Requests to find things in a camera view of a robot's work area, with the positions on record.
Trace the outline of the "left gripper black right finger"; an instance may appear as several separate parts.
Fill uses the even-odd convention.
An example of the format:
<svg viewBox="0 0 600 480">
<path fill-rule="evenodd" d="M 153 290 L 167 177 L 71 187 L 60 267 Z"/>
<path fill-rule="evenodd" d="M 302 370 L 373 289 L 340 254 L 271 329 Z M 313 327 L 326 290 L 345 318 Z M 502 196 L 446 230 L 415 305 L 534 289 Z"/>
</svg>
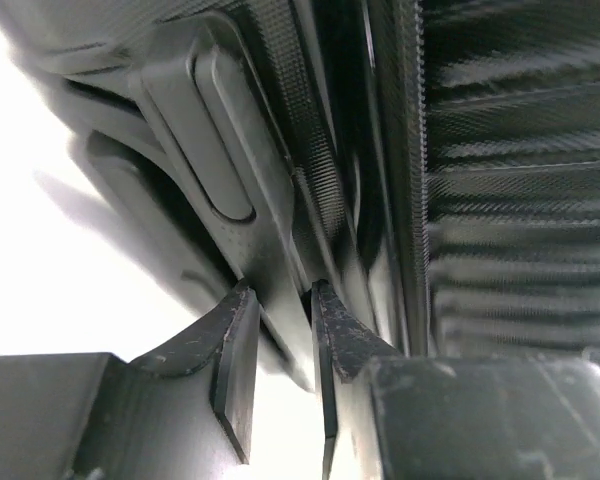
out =
<svg viewBox="0 0 600 480">
<path fill-rule="evenodd" d="M 401 353 L 360 322 L 325 280 L 311 288 L 317 394 L 322 404 L 324 479 L 381 479 L 368 366 Z"/>
</svg>

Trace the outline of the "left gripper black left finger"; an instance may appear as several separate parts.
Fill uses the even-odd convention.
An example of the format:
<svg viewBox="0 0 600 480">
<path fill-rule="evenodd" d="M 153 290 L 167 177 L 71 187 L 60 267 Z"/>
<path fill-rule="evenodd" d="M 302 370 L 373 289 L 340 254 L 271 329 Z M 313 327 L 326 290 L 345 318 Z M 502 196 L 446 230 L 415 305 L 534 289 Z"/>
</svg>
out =
<svg viewBox="0 0 600 480">
<path fill-rule="evenodd" d="M 242 280 L 191 326 L 131 362 L 171 380 L 211 366 L 210 405 L 243 464 L 251 454 L 259 328 L 257 295 Z"/>
</svg>

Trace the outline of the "black hard-shell suitcase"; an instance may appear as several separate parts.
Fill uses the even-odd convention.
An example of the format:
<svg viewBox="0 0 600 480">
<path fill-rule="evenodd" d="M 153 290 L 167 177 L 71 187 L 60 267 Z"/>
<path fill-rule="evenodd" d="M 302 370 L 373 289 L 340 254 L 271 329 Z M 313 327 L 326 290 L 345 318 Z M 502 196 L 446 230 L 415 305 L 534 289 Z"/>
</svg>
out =
<svg viewBox="0 0 600 480">
<path fill-rule="evenodd" d="M 294 379 L 324 279 L 414 356 L 600 366 L 600 1 L 0 1 L 184 303 Z"/>
</svg>

